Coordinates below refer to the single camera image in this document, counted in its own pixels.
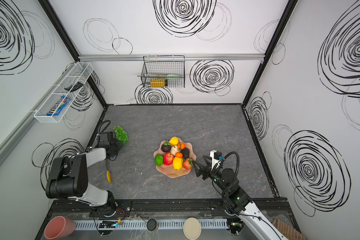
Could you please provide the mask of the dark fake mangosteen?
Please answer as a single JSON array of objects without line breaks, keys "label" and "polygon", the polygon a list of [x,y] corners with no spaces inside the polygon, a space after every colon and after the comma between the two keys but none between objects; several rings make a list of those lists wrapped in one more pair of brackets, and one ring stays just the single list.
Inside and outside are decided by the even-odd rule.
[{"label": "dark fake mangosteen", "polygon": [[171,149],[172,149],[172,145],[168,141],[164,142],[161,146],[161,151],[164,153],[170,152]]}]

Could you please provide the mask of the orange fake tangerine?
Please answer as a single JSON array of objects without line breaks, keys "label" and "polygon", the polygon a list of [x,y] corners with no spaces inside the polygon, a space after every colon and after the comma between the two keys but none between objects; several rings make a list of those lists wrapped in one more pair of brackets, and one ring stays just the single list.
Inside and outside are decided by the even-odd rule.
[{"label": "orange fake tangerine", "polygon": [[178,153],[176,153],[176,157],[177,157],[177,158],[181,158],[181,159],[182,159],[182,158],[183,158],[183,154],[182,154],[182,153],[180,153],[180,152],[178,152]]},{"label": "orange fake tangerine", "polygon": [[178,147],[180,150],[183,150],[185,148],[185,144],[184,143],[179,143]]}]

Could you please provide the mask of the red fake apple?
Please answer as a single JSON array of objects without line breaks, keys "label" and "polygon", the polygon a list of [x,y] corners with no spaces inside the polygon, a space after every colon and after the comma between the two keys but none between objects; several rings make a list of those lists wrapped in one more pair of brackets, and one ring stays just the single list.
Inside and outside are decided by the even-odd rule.
[{"label": "red fake apple", "polygon": [[163,165],[165,165],[165,166],[170,166],[170,165],[172,165],[174,158],[175,158],[175,157],[174,157],[174,155],[173,155],[171,152],[166,153],[166,154],[163,156]]}]

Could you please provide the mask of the yellow fake lemon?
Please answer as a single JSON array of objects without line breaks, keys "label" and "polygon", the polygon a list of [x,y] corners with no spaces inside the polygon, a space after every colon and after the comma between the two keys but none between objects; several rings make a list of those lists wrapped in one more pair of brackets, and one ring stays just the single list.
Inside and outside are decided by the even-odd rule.
[{"label": "yellow fake lemon", "polygon": [[176,170],[176,171],[179,171],[183,168],[183,163],[184,163],[184,160],[183,158],[178,158],[178,157],[175,157],[174,160],[173,160],[173,168]]}]

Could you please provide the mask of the small yellow fake pear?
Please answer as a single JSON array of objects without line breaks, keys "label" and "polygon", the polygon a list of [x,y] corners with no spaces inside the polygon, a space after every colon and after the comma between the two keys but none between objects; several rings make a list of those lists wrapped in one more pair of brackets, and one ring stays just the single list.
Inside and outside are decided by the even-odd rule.
[{"label": "small yellow fake pear", "polygon": [[169,140],[169,143],[172,145],[172,146],[178,146],[180,141],[177,137],[172,137],[170,140]]}]

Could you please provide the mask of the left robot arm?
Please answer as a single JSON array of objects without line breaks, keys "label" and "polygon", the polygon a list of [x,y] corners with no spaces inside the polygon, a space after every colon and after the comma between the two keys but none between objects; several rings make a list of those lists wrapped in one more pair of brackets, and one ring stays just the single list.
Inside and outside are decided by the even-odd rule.
[{"label": "left robot arm", "polygon": [[53,159],[45,187],[46,196],[81,202],[111,216],[118,208],[113,193],[89,183],[88,167],[115,160],[122,145],[115,132],[99,132],[95,148]]}]

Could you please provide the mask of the green fake lime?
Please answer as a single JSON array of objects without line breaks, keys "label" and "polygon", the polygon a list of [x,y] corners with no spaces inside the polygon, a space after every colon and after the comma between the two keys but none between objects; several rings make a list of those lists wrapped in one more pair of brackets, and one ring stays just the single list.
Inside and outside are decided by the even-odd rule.
[{"label": "green fake lime", "polygon": [[163,155],[157,154],[155,156],[155,164],[156,164],[156,166],[161,166],[161,165],[163,165],[163,163],[164,163]]}]

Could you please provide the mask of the beige fake pear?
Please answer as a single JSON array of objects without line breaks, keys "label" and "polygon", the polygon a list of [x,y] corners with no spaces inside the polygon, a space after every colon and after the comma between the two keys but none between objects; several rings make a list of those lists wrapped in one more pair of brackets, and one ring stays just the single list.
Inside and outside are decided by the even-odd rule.
[{"label": "beige fake pear", "polygon": [[172,148],[171,148],[171,154],[174,156],[176,156],[176,154],[179,153],[180,151],[181,151],[181,149],[179,148],[178,145],[172,146]]}]

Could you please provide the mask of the red fake strawberry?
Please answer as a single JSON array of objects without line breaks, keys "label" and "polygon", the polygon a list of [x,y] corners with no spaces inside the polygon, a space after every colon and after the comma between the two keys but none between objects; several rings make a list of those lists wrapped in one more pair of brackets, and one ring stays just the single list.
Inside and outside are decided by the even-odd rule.
[{"label": "red fake strawberry", "polygon": [[191,158],[184,160],[184,162],[183,162],[184,169],[190,170],[192,167],[193,167],[193,160]]}]

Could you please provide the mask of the dark fake avocado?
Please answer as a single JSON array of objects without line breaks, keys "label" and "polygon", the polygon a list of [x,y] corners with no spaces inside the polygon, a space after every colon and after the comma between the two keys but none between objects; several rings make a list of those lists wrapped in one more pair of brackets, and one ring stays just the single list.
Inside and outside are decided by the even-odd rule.
[{"label": "dark fake avocado", "polygon": [[190,158],[190,150],[188,148],[184,148],[181,150],[181,153],[183,154],[183,159],[189,159]]}]

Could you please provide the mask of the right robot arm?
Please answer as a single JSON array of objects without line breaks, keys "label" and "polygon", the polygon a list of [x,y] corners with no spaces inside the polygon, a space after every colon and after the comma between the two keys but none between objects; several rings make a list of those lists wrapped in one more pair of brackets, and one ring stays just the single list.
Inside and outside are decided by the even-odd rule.
[{"label": "right robot arm", "polygon": [[197,177],[211,179],[213,186],[221,190],[225,211],[238,217],[259,240],[286,240],[283,235],[261,212],[256,203],[240,187],[238,173],[240,156],[229,152],[224,157],[221,152],[212,151],[212,156],[203,156],[203,165],[193,161]]}]

